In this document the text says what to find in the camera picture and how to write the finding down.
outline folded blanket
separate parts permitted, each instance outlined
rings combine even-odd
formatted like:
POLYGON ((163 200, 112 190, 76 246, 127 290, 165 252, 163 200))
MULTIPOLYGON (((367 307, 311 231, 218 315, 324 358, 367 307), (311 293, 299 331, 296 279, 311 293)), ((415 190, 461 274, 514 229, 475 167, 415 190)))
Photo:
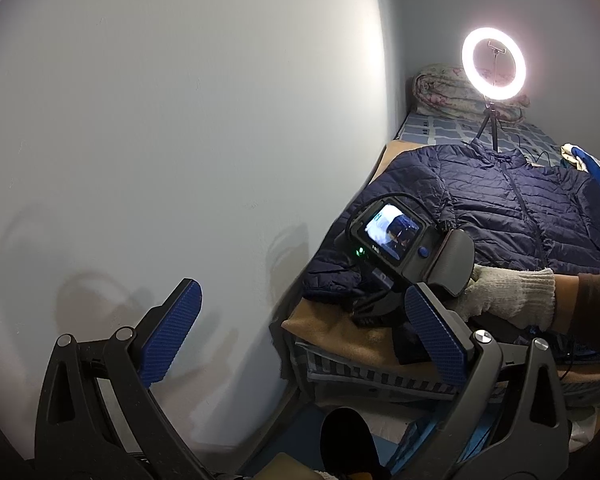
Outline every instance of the folded blanket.
MULTIPOLYGON (((390 328, 359 328, 339 306, 302 299, 282 328, 327 352, 404 377, 439 381, 433 363, 401 365, 394 354, 390 328)), ((560 365, 561 376, 568 365, 560 365)), ((600 381, 600 364, 573 365, 564 384, 600 381)))
MULTIPOLYGON (((478 69, 478 72, 486 80, 493 80, 491 70, 478 69)), ((496 85, 504 86, 511 81, 510 76, 496 75, 496 85)), ((469 83, 464 69, 460 67, 442 63, 424 67, 413 78, 413 95, 419 114, 442 115, 477 123, 484 119, 484 96, 469 83)), ((518 94, 506 101, 498 101, 496 111, 503 123, 519 124, 525 120, 525 108, 528 106, 529 98, 518 94)))

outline jacket zipper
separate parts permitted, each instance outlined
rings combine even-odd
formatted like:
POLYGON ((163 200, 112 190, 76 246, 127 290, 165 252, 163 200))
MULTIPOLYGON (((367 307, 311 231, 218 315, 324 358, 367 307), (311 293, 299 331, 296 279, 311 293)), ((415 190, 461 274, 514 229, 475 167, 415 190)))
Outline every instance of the jacket zipper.
POLYGON ((516 186, 516 184, 513 182, 513 177, 509 174, 509 171, 505 170, 505 168, 503 168, 502 166, 500 166, 500 170, 507 177, 507 180, 511 184, 511 188, 513 189, 513 192, 516 194, 516 197, 518 197, 518 203, 520 204, 520 209, 522 209, 522 214, 524 215, 525 220, 529 221, 532 225, 533 232, 534 232, 534 238, 536 240, 536 244, 538 245, 538 249, 540 251, 540 261, 542 262, 542 268, 545 269, 545 268, 547 268, 547 260, 546 260, 546 255, 544 254, 544 247, 542 246, 542 238, 540 236, 540 226, 538 225, 538 222, 536 222, 533 219, 533 217, 529 214, 529 212, 526 210, 525 201, 522 199, 522 195, 520 194, 520 191, 518 190, 518 186, 516 186))

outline blue checkered mattress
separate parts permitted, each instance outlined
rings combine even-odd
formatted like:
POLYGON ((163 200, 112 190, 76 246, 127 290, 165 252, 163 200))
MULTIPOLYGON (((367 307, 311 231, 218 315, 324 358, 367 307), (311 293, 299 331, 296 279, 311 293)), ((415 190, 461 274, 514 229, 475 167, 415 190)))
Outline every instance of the blue checkered mattress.
MULTIPOLYGON (((509 126, 498 124, 498 151, 515 148, 524 153, 526 160, 541 166, 560 166, 560 147, 537 126, 529 123, 509 126)), ((419 144, 463 144, 471 142, 480 129, 473 121, 447 119, 436 116, 409 114, 400 128, 397 139, 419 144)), ((478 140, 491 147, 491 127, 487 125, 478 140)))

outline camera screen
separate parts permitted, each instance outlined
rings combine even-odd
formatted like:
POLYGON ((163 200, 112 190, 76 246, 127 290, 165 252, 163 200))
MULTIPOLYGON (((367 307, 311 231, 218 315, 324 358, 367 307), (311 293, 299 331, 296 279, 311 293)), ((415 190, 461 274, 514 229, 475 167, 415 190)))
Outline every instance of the camera screen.
POLYGON ((420 226, 395 205, 385 205, 365 227, 366 234, 394 260, 400 261, 416 239, 420 226))

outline hand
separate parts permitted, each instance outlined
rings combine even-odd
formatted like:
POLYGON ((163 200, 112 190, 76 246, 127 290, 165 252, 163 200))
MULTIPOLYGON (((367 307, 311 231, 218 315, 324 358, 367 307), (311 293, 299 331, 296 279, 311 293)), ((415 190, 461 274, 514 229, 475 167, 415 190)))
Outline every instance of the hand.
POLYGON ((551 269, 509 270, 474 266, 469 285, 445 302, 462 320, 490 312, 518 328, 546 330, 554 317, 555 279, 551 269))

